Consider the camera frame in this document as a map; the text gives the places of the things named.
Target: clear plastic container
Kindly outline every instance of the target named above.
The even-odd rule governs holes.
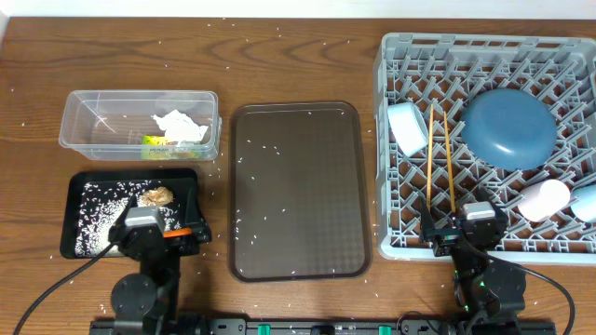
[[[209,129],[201,142],[154,145],[163,140],[153,115],[178,110]],[[60,145],[93,160],[213,160],[222,119],[217,95],[209,91],[96,90],[68,96]]]

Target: blue bowl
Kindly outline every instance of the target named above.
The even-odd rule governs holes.
[[[462,115],[462,139],[480,159],[506,170],[543,165],[557,140],[557,125],[547,105],[516,89],[490,90]]]

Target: orange part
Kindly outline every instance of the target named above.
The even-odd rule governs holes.
[[[191,235],[193,231],[190,228],[177,229],[175,231],[164,232],[164,238],[179,237]]]

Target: small brown object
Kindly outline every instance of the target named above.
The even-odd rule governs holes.
[[[146,206],[165,206],[174,200],[174,194],[168,188],[160,186],[154,190],[149,190],[139,197],[139,205]]]

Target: yellow package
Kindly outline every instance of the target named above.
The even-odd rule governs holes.
[[[142,148],[141,159],[142,160],[174,160],[174,159],[197,159],[200,157],[199,153],[194,152],[191,148],[184,146],[177,146],[178,142],[168,141],[163,136],[149,136],[144,135],[142,137],[142,145],[148,146]],[[151,148],[150,146],[163,146],[168,145],[168,148],[158,147]]]

